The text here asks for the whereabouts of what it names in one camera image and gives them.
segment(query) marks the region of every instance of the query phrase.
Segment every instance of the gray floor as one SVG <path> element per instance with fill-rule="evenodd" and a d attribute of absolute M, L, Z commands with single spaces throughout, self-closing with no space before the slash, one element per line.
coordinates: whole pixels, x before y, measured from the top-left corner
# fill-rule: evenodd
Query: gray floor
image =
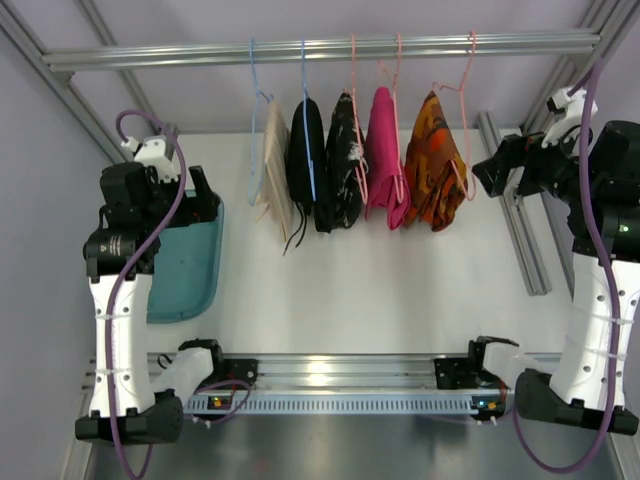
<path fill-rule="evenodd" d="M 594 432 L 526 422 L 532 448 L 556 466 L 576 461 Z M 94 480 L 125 479 L 112 448 L 99 448 Z M 144 450 L 128 451 L 134 470 Z M 618 480 L 609 444 L 584 471 L 558 477 L 536 467 L 510 418 L 497 427 L 405 416 L 239 417 L 207 430 L 188 424 L 154 449 L 149 480 Z"/>

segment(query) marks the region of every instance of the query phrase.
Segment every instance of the pink hanger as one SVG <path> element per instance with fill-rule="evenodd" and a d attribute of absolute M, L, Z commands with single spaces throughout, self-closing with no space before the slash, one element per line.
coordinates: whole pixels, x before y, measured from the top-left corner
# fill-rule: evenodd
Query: pink hanger
<path fill-rule="evenodd" d="M 351 103 L 353 105 L 353 117 L 356 122 L 356 136 L 360 147 L 360 164 L 356 167 L 356 178 L 360 188 L 362 202 L 366 205 L 369 200 L 369 189 L 367 187 L 367 172 L 364 168 L 364 147 L 360 138 L 360 122 L 358 120 L 358 108 L 356 106 L 356 37 L 351 34 Z"/>
<path fill-rule="evenodd" d="M 469 35 L 471 36 L 471 40 L 473 43 L 471 44 L 471 53 L 469 55 L 469 61 L 467 62 L 467 68 L 465 68 L 464 73 L 462 74 L 462 81 L 460 82 L 460 86 L 452 87 L 451 85 L 440 85 L 437 82 L 433 82 L 433 86 L 431 87 L 432 90 L 435 90 L 437 87 L 438 90 L 442 90 L 443 88 L 446 88 L 447 90 L 453 90 L 454 92 L 460 93 L 460 111 L 462 112 L 462 127 L 464 128 L 464 144 L 465 144 L 464 148 L 466 150 L 465 151 L 466 159 L 463 159 L 462 161 L 467 167 L 468 172 L 471 171 L 471 164 L 470 164 L 471 140 L 469 139 L 469 129 L 467 128 L 467 115 L 464 108 L 464 87 L 467 82 L 467 75 L 469 75 L 469 69 L 471 68 L 471 62 L 473 62 L 473 57 L 476 54 L 476 32 L 471 30 Z M 476 192 L 477 192 L 475 175 L 473 174 L 471 175 L 471 183 L 473 184 L 473 194 L 469 195 L 469 192 L 464 186 L 464 180 L 462 180 L 462 177 L 460 176 L 460 172 L 458 172 L 458 167 L 456 166 L 456 162 L 451 160 L 451 166 L 453 167 L 453 171 L 455 172 L 456 177 L 458 178 L 458 184 L 462 188 L 465 198 L 469 201 L 473 200 L 476 197 Z"/>
<path fill-rule="evenodd" d="M 396 187 L 396 196 L 398 203 L 402 203 L 404 200 L 404 185 L 402 183 L 402 175 L 404 174 L 404 168 L 402 166 L 402 154 L 400 153 L 400 132 L 398 130 L 398 73 L 400 72 L 400 61 L 402 60 L 402 36 L 396 33 L 396 40 L 398 42 L 398 60 L 396 62 L 396 71 L 391 76 L 387 67 L 382 60 L 378 60 L 378 67 L 382 68 L 382 71 L 387 74 L 389 80 L 391 80 L 391 86 L 393 90 L 393 118 L 396 124 L 396 141 L 398 142 L 398 175 L 393 176 L 393 183 Z"/>

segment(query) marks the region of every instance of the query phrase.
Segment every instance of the black drawstring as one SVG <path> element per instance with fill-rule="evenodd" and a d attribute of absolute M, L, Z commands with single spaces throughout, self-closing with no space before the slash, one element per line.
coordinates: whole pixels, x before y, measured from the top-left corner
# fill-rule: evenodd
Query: black drawstring
<path fill-rule="evenodd" d="M 302 242 L 302 239 L 304 238 L 304 233 L 307 230 L 307 216 L 302 211 L 302 207 L 300 206 L 299 203 L 294 202 L 294 204 L 298 209 L 298 213 L 300 214 L 300 225 L 298 225 L 298 229 L 295 232 L 293 232 L 293 235 L 291 235 L 289 237 L 289 240 L 287 240 L 287 245 L 284 247 L 284 252 L 282 252 L 283 257 L 287 254 L 287 250 L 289 250 L 289 245 L 291 245 L 291 241 L 295 238 L 296 235 L 298 235 L 298 233 L 300 233 L 300 230 L 302 230 L 303 226 L 304 226 L 304 230 L 302 231 L 302 237 L 300 237 L 300 240 L 298 240 L 298 243 L 296 243 L 295 248 L 298 248 L 298 246 L 300 245 L 300 242 Z"/>

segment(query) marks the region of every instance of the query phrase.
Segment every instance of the beige cloth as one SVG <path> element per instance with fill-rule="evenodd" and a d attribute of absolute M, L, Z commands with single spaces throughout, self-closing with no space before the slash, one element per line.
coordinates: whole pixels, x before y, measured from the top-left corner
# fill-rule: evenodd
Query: beige cloth
<path fill-rule="evenodd" d="M 284 159 L 289 145 L 289 129 L 275 100 L 269 103 L 267 126 L 264 131 L 264 165 L 266 175 L 258 195 L 258 202 L 267 204 L 271 217 L 282 227 L 286 242 L 292 234 L 293 202 L 289 196 Z"/>

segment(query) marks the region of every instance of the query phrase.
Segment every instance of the pink cloth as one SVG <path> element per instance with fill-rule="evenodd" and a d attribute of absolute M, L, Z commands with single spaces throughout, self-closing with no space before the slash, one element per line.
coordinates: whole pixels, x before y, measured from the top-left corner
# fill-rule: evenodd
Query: pink cloth
<path fill-rule="evenodd" d="M 393 99 L 387 87 L 376 90 L 371 107 L 369 129 L 365 142 L 365 156 L 369 162 L 369 201 L 364 218 L 368 219 L 371 209 L 387 209 L 387 225 L 395 230 L 404 222 L 411 204 L 409 185 L 404 168 L 398 171 L 398 140 L 394 117 Z M 398 202 L 394 176 L 404 185 L 404 198 Z"/>

